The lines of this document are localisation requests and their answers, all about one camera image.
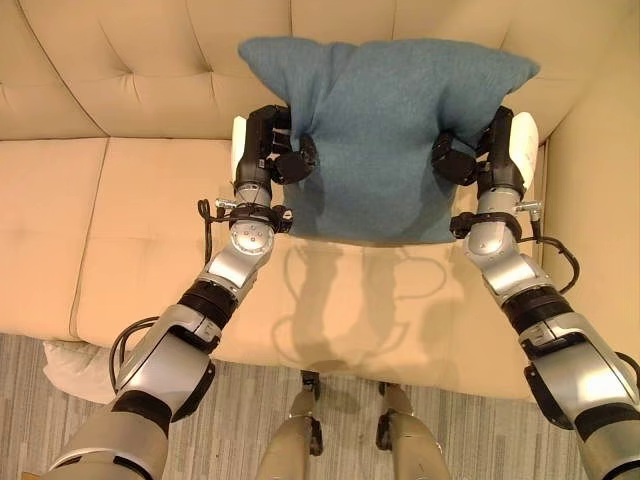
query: black wire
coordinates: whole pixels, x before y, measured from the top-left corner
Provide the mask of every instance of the black wire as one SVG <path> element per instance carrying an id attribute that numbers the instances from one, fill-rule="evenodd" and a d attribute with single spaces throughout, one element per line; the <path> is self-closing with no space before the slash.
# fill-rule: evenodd
<path id="1" fill-rule="evenodd" d="M 198 200 L 198 213 L 204 219 L 204 263 L 209 263 L 213 250 L 213 237 L 211 235 L 211 224 L 215 221 L 211 216 L 211 206 L 209 200 Z"/>
<path id="2" fill-rule="evenodd" d="M 137 325 L 135 327 L 132 326 L 131 328 L 127 329 L 126 333 L 122 336 L 122 340 L 120 341 L 120 351 L 118 352 L 118 362 L 120 363 L 120 365 L 124 363 L 124 356 L 125 352 L 127 351 L 127 342 L 129 341 L 129 337 L 140 330 L 152 327 L 154 323 L 155 322 L 142 323 L 140 325 Z"/>
<path id="3" fill-rule="evenodd" d="M 580 262 L 578 262 L 578 259 L 569 251 L 567 247 L 564 246 L 564 244 L 560 240 L 554 237 L 527 237 L 519 240 L 518 243 L 533 241 L 537 243 L 546 243 L 548 245 L 553 245 L 558 249 L 558 253 L 564 255 L 564 257 L 571 265 L 571 268 L 573 269 L 573 276 L 571 277 L 569 283 L 567 283 L 563 288 L 560 289 L 560 293 L 564 295 L 569 290 L 571 290 L 571 288 L 573 288 L 573 286 L 578 281 L 578 277 L 580 277 Z"/>
<path id="4" fill-rule="evenodd" d="M 109 350 L 109 380 L 111 381 L 111 387 L 113 388 L 114 392 L 117 393 L 117 390 L 116 390 L 116 372 L 115 372 L 114 361 L 115 361 L 116 351 L 118 349 L 118 345 L 120 344 L 120 342 L 123 341 L 123 339 L 125 339 L 125 342 L 126 342 L 126 339 L 129 338 L 129 336 L 133 332 L 135 332 L 137 330 L 142 330 L 143 328 L 151 327 L 155 323 L 155 321 L 157 319 L 158 319 L 158 317 L 149 317 L 149 318 L 144 318 L 142 320 L 138 320 L 137 322 L 132 323 L 127 328 L 125 328 L 122 332 L 120 332 L 120 334 L 118 334 L 118 336 L 116 337 L 115 341 L 113 342 L 113 345 L 111 345 L 111 350 Z"/>
<path id="5" fill-rule="evenodd" d="M 638 390 L 640 390 L 640 365 L 638 365 L 638 362 L 636 362 L 633 358 L 631 358 L 626 353 L 616 352 L 616 355 L 620 357 L 620 360 L 622 360 L 625 363 L 628 363 L 629 366 L 633 368 L 633 371 L 636 372 L 636 385 L 638 387 Z"/>

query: blue cushion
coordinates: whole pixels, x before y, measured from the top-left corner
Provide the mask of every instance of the blue cushion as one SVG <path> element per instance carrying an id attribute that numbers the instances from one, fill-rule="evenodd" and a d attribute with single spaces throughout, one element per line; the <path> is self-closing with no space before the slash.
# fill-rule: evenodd
<path id="1" fill-rule="evenodd" d="M 431 147 L 451 130 L 473 145 L 504 96 L 538 71 L 471 43 L 420 39 L 321 45 L 255 38 L 241 57 L 291 107 L 292 145 L 308 133 L 318 166 L 285 187 L 294 235 L 441 243 L 455 185 L 436 178 Z"/>

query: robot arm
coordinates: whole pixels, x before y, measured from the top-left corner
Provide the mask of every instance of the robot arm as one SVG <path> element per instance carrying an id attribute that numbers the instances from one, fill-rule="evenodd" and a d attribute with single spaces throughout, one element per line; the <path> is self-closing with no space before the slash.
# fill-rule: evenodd
<path id="1" fill-rule="evenodd" d="M 433 165 L 455 156 L 446 174 L 460 184 L 478 182 L 478 210 L 451 222 L 464 238 L 465 255 L 480 269 L 487 289 L 519 335 L 529 359 L 525 377 L 543 414 L 575 430 L 584 468 L 594 480 L 640 478 L 638 379 L 582 315 L 553 286 L 549 275 L 520 253 L 515 215 L 528 210 L 538 227 L 541 205 L 522 202 L 535 166 L 537 130 L 529 114 L 512 118 L 500 107 L 480 142 L 484 163 L 453 152 L 451 136 L 436 144 Z"/>
<path id="2" fill-rule="evenodd" d="M 82 426 L 43 479 L 162 478 L 169 424 L 198 407 L 215 375 L 209 354 L 269 260 L 275 234 L 291 226 L 290 210 L 271 208 L 271 181 L 297 181 L 313 168 L 312 141 L 291 152 L 276 131 L 290 127 L 288 109 L 264 107 L 245 126 L 235 201 L 218 200 L 209 219 L 230 223 L 230 243 L 150 328 L 120 369 L 115 400 Z"/>

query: beige couch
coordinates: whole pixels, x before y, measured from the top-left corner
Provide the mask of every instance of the beige couch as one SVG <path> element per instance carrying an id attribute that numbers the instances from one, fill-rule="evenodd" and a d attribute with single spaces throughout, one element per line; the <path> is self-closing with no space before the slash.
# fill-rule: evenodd
<path id="1" fill-rule="evenodd" d="M 637 0 L 0 0 L 0 329 L 108 346 L 189 286 L 196 201 L 231 195 L 232 118 L 278 102 L 239 41 L 431 36 L 542 65 L 506 104 L 539 125 L 545 231 L 582 263 L 573 306 L 640 357 L 638 15 Z M 543 265 L 566 281 L 553 252 Z M 459 243 L 281 236 L 215 356 L 528 395 L 516 335 Z"/>

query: floor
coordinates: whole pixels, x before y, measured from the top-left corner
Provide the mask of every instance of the floor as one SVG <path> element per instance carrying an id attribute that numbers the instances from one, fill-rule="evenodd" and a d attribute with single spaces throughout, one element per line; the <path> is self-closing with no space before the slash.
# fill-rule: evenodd
<path id="1" fill-rule="evenodd" d="M 42 373 L 40 343 L 0 335 L 0 479 L 43 473 L 98 406 L 57 391 Z M 317 417 L 325 451 L 310 479 L 392 479 L 391 456 L 375 448 L 375 382 L 323 377 Z M 251 479 L 270 435 L 299 390 L 298 372 L 220 364 L 191 418 L 173 425 L 164 478 Z M 572 432 L 551 427 L 535 405 L 408 388 L 416 414 L 443 446 L 455 480 L 580 480 Z"/>

